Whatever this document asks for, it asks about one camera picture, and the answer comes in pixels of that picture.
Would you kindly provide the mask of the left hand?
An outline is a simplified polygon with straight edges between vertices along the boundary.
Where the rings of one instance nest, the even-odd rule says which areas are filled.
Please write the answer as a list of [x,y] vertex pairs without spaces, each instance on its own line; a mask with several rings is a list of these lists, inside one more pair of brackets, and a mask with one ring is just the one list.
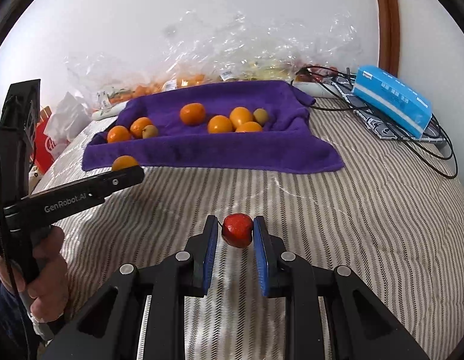
[[[34,248],[33,256],[46,263],[35,281],[25,283],[21,274],[14,270],[19,292],[26,292],[33,299],[32,316],[40,323],[58,320],[64,313],[68,301],[67,263],[60,250],[64,244],[64,232],[53,227],[49,236]],[[4,330],[17,330],[20,326],[17,302],[6,264],[0,257],[0,324]]]

